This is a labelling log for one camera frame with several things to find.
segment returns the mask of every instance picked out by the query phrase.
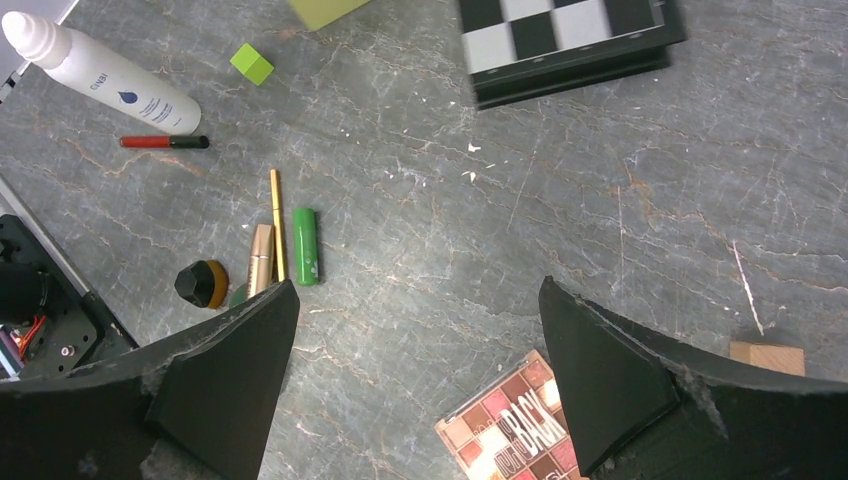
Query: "eyeshadow palette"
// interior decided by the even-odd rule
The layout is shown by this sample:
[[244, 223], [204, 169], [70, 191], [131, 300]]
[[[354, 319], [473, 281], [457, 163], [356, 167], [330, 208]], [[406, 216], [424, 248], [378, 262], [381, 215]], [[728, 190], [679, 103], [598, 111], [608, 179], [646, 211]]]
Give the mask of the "eyeshadow palette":
[[583, 478], [553, 372], [536, 350], [436, 432], [471, 480]]
[[481, 109], [668, 66], [686, 39], [674, 0], [458, 2]]

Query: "gold pencil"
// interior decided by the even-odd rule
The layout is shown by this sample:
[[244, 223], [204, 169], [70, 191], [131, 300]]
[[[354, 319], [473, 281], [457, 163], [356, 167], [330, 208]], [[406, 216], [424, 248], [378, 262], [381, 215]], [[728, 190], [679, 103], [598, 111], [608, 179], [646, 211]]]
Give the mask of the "gold pencil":
[[271, 207], [274, 217], [274, 243], [277, 246], [277, 279], [286, 280], [286, 231], [283, 226], [283, 197], [280, 187], [280, 172], [271, 169]]

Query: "lime green cube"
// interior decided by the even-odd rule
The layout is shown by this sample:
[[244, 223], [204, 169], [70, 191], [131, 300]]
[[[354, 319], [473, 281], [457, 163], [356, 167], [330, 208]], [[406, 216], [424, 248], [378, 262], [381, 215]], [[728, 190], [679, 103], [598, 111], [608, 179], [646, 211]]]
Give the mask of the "lime green cube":
[[259, 55], [259, 52], [251, 47], [249, 43], [241, 46], [239, 51], [230, 59], [230, 63], [257, 87], [262, 85], [262, 82], [274, 71], [274, 66], [271, 65], [271, 62], [265, 60], [262, 55]]

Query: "red wire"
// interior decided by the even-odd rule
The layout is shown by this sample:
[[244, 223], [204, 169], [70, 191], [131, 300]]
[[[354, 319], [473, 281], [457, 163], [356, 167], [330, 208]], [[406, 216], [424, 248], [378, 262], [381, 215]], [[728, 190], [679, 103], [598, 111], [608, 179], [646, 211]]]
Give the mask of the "red wire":
[[33, 317], [32, 328], [30, 328], [26, 335], [24, 335], [23, 340], [21, 340], [21, 345], [18, 347], [18, 353], [20, 354], [21, 359], [25, 358], [24, 354], [26, 353], [29, 343], [35, 337], [35, 334], [41, 329], [41, 326], [44, 325], [45, 320], [47, 320], [45, 315], [42, 315], [41, 318], [39, 318], [38, 315]]

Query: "gold cosmetic tube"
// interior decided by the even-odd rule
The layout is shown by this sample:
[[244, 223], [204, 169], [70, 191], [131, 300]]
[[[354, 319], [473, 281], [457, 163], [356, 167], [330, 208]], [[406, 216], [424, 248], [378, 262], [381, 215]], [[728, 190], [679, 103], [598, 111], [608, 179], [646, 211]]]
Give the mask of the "gold cosmetic tube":
[[247, 270], [247, 298], [271, 285], [274, 272], [274, 226], [259, 224], [253, 233], [250, 267]]
[[271, 214], [274, 216], [274, 243], [277, 245], [274, 257], [277, 260], [277, 279], [286, 281], [286, 231], [283, 226], [283, 195], [280, 191], [280, 172], [271, 169]]

